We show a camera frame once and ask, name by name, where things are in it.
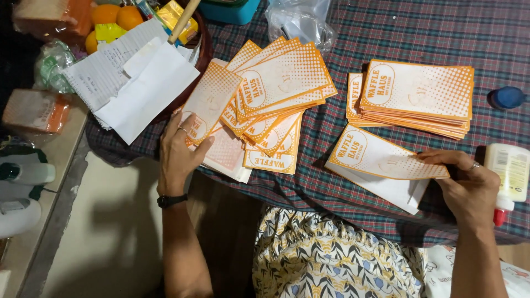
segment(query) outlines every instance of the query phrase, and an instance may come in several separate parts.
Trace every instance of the right hand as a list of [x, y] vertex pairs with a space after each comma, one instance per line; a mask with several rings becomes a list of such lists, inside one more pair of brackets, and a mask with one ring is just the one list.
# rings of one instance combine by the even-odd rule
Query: right hand
[[468, 171], [474, 160], [463, 151], [428, 150], [418, 154], [418, 158], [426, 164], [453, 164], [460, 169], [459, 180], [436, 179], [460, 229], [493, 229], [499, 175], [483, 166]]

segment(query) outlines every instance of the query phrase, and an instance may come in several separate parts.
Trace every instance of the orange fruit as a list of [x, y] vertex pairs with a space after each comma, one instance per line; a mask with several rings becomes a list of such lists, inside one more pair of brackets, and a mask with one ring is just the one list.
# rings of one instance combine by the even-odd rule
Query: orange fruit
[[116, 23], [120, 7], [112, 4], [102, 4], [96, 6], [92, 11], [92, 24]]
[[144, 20], [135, 6], [124, 6], [118, 11], [116, 23], [118, 26], [127, 31], [142, 24], [143, 22]]
[[96, 31], [90, 32], [85, 40], [86, 52], [90, 55], [98, 50], [98, 41], [96, 40]]

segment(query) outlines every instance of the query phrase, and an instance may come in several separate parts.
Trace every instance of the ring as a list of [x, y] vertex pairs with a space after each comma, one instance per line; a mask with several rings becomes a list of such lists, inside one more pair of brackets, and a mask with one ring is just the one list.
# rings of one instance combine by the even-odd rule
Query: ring
[[186, 133], [186, 135], [188, 134], [188, 132], [187, 132], [184, 128], [182, 128], [182, 127], [177, 128], [176, 132], [178, 133], [180, 129], [184, 130], [184, 132]]
[[473, 170], [474, 168], [478, 168], [478, 167], [480, 167], [480, 164], [475, 161], [475, 162], [473, 162], [473, 165], [471, 166], [471, 168], [469, 168], [469, 169], [467, 169], [465, 171], [469, 172], [469, 171]]

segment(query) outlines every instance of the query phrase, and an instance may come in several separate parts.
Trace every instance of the blue cap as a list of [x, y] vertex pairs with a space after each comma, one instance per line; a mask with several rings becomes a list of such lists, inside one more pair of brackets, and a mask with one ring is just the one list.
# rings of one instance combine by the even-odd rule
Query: blue cap
[[502, 109], [513, 109], [528, 101], [527, 96], [515, 87], [502, 87], [491, 96], [493, 104]]

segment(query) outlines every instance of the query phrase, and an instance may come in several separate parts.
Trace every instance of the plaid tablecloth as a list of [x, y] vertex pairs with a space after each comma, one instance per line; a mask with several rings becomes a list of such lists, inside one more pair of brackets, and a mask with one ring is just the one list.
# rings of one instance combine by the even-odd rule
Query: plaid tablecloth
[[[435, 182], [411, 216], [372, 193], [324, 169], [323, 165], [346, 126], [347, 74], [360, 72], [372, 58], [432, 65], [475, 68], [473, 120], [462, 141], [401, 127], [368, 131], [414, 152], [426, 148], [464, 150], [475, 154], [480, 145], [505, 143], [530, 147], [530, 104], [510, 111], [491, 108], [487, 94], [503, 86], [530, 92], [530, 2], [485, 0], [334, 0], [331, 26], [338, 39], [324, 60], [339, 94], [327, 104], [305, 112], [296, 174], [254, 170], [248, 184], [237, 183], [204, 168], [199, 170], [275, 206], [302, 211], [329, 211], [387, 239], [415, 246], [451, 243], [456, 239], [454, 217]], [[245, 26], [210, 24], [214, 56], [230, 60], [251, 39], [268, 43], [266, 1]], [[165, 122], [151, 125], [126, 146], [91, 118], [86, 133], [91, 148], [108, 162], [126, 165], [140, 156], [157, 158]], [[504, 225], [497, 228], [499, 244], [530, 239], [530, 204], [516, 203]]]

